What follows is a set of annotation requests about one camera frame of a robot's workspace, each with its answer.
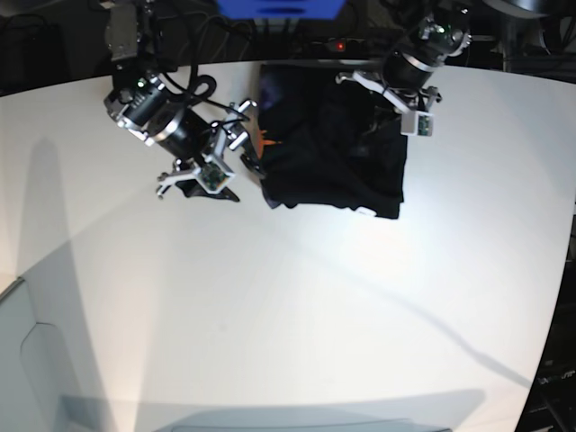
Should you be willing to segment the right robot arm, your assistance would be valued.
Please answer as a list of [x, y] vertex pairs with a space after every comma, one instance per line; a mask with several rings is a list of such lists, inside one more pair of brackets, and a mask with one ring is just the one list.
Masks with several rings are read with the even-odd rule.
[[105, 41], [114, 67], [112, 91], [103, 103], [109, 117], [148, 147], [159, 146], [174, 161], [157, 179], [157, 198], [179, 189], [187, 198], [239, 201], [230, 190], [235, 177], [226, 151], [255, 176], [264, 177], [257, 150], [245, 124], [257, 102], [223, 104], [212, 100], [217, 81], [198, 72], [191, 60], [187, 85], [168, 74], [162, 58], [161, 30], [152, 1], [102, 1], [109, 14]]

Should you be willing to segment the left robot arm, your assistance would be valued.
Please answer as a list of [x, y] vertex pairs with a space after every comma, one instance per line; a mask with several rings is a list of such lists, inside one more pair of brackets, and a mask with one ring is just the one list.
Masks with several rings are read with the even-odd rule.
[[459, 56], [477, 68], [575, 80], [573, 1], [383, 1], [390, 25], [367, 37], [371, 63], [348, 65], [337, 84], [354, 83], [386, 119], [427, 118], [442, 101], [428, 80]]

